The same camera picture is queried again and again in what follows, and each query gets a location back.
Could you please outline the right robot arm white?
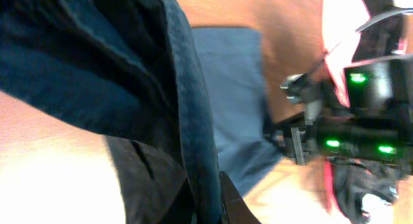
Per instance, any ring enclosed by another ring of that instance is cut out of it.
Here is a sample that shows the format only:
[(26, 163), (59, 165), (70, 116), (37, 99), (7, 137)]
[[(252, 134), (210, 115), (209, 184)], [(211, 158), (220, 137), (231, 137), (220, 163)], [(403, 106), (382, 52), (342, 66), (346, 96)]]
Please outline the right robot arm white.
[(265, 137), (284, 156), (306, 165), (318, 155), (367, 160), (412, 173), (412, 56), (387, 56), (344, 69), (349, 106), (332, 82), (313, 71), (290, 76), (280, 88), (304, 110), (274, 123)]

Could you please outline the pink garment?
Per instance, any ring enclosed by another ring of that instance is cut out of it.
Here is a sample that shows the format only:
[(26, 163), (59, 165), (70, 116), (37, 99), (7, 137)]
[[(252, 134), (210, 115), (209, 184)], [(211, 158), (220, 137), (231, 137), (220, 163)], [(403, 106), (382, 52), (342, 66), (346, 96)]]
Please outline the pink garment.
[(344, 68), (349, 66), (361, 35), (354, 32), (370, 19), (363, 0), (323, 0), (323, 46), (329, 52), (325, 58), (328, 72), (336, 86), (338, 101), (348, 107), (348, 92)]

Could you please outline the navy blue shorts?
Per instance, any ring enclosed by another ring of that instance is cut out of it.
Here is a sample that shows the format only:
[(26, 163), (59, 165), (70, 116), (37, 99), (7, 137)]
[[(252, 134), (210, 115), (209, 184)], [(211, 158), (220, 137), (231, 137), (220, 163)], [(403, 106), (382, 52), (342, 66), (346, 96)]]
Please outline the navy blue shorts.
[(1, 222), (222, 223), (176, 0), (1, 0)]

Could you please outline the black patterned shirt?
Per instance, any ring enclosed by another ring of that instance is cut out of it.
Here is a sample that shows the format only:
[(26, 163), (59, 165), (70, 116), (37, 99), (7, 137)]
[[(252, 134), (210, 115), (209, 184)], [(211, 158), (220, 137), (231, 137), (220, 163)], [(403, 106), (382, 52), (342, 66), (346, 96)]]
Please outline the black patterned shirt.
[(412, 173), (411, 14), (396, 0), (324, 0), (323, 39), (343, 40), (327, 66), (344, 109), (321, 144), (351, 223), (391, 223), (398, 181)]

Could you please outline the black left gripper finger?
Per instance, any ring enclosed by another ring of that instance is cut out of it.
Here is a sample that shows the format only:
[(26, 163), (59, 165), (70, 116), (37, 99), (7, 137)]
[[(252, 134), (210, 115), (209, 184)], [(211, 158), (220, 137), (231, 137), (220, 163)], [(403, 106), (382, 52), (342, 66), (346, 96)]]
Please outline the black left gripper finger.
[(261, 224), (247, 207), (242, 196), (229, 176), (219, 173), (221, 185), (221, 204), (223, 207), (223, 224)]

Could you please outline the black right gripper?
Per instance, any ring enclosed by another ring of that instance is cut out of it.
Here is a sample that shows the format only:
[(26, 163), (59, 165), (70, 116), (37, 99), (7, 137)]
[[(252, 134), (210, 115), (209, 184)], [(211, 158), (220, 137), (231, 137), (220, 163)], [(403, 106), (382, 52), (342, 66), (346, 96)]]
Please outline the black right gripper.
[(288, 76), (280, 89), (293, 105), (304, 105), (302, 112), (277, 123), (269, 123), (264, 137), (282, 155), (297, 165), (307, 165), (319, 155), (317, 119), (322, 115), (345, 116), (348, 108), (339, 102), (331, 78), (313, 81), (305, 74)]

